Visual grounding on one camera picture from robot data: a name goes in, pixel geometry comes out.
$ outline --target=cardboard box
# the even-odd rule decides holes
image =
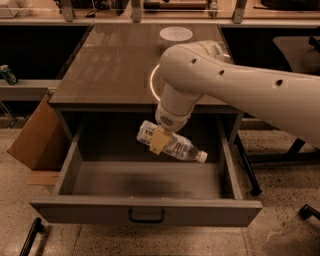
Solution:
[[[70,146],[49,99],[43,97],[7,151],[31,170],[60,170]]]

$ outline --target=terrazzo floor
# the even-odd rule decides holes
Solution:
[[[50,188],[27,185],[30,170],[10,156],[23,125],[0,125],[0,255],[19,255],[32,222],[40,217],[29,205]],[[273,129],[245,127],[240,131],[248,154],[285,152],[294,141]],[[255,165],[261,195],[251,187],[236,147],[232,149],[245,198],[260,200],[262,211],[248,228],[60,225],[43,220],[29,255],[320,255],[320,221],[302,220],[304,204],[320,209],[318,165]]]

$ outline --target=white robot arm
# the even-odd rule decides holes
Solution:
[[[237,66],[213,41],[180,44],[160,59],[166,82],[156,120],[180,130],[209,95],[320,148],[320,77]]]

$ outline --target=water bottle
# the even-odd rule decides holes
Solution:
[[[139,129],[137,140],[150,146],[151,137],[157,127],[152,122],[144,121]],[[207,159],[206,152],[199,150],[190,140],[176,133],[172,134],[162,152],[183,161],[204,163]]]

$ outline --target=open drawer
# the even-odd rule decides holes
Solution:
[[[220,116],[193,114],[179,132],[205,164],[157,156],[136,140],[152,113],[86,113],[52,197],[31,201],[51,223],[245,227],[262,205],[242,200]]]

